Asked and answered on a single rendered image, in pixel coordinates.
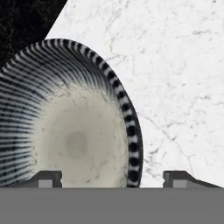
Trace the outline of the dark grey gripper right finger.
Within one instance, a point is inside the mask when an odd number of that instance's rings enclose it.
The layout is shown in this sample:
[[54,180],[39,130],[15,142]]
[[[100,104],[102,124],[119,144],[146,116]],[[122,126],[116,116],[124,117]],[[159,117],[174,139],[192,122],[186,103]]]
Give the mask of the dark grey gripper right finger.
[[163,188],[219,188],[218,185],[194,178],[186,171],[164,171],[163,177]]

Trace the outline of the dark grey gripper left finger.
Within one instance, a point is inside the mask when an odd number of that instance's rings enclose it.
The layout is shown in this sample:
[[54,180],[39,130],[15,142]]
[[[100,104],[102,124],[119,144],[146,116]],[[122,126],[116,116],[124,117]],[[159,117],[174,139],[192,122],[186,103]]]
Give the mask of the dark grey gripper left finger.
[[39,171],[32,178],[16,183],[17,188],[61,188],[61,171]]

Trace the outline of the black and white striped bowl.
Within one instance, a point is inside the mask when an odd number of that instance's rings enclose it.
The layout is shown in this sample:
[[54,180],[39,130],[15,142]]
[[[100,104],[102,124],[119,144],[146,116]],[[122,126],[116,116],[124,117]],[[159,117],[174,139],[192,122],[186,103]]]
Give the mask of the black and white striped bowl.
[[0,68],[0,187],[52,173],[65,188],[137,188],[143,160],[132,101],[91,48],[50,38]]

